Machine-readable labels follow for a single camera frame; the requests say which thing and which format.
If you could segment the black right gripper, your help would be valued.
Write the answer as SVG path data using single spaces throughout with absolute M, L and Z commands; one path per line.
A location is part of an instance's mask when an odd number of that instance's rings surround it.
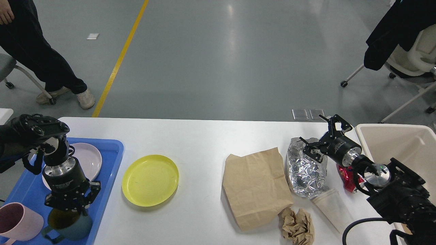
M 346 132 L 353 129 L 352 125 L 338 114 L 329 118 L 320 114 L 319 117 L 327 122 L 328 131 L 321 137 L 320 141 L 313 143 L 300 137 L 300 141 L 305 144 L 302 152 L 318 163 L 322 163 L 324 155 L 327 155 L 342 167 L 351 166 L 353 160 L 362 153 L 362 147 L 345 136 Z M 336 124 L 340 124 L 341 130 L 336 128 Z M 312 150 L 320 150 L 322 154 L 313 153 Z

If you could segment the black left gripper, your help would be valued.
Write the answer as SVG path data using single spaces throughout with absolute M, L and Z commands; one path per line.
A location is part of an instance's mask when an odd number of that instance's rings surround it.
M 100 181 L 90 181 L 85 176 L 78 160 L 45 166 L 42 177 L 50 187 L 44 205 L 61 211 L 84 211 L 102 189 Z

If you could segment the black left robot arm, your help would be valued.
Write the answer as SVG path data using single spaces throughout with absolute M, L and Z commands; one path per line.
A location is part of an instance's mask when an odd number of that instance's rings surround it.
M 101 190 L 99 181 L 90 181 L 84 174 L 75 148 L 66 135 L 64 122 L 41 114 L 23 114 L 1 125 L 1 172 L 18 160 L 34 175 L 41 174 L 50 187 L 45 205 L 61 211 L 87 215 L 87 208 Z

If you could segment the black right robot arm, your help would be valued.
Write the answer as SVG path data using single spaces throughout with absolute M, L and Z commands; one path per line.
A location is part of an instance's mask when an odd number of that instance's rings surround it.
M 389 164 L 378 164 L 363 154 L 362 147 L 345 133 L 351 124 L 339 115 L 326 118 L 328 131 L 319 141 L 310 143 L 304 138 L 303 153 L 318 163 L 323 156 L 330 157 L 342 167 L 352 168 L 352 180 L 357 189 L 368 196 L 367 201 L 380 217 L 352 222 L 342 234 L 347 244 L 349 231 L 358 224 L 383 221 L 405 224 L 410 233 L 394 229 L 389 234 L 390 244 L 397 245 L 397 237 L 408 245 L 434 245 L 436 237 L 436 208 L 424 188 L 425 180 L 395 158 Z

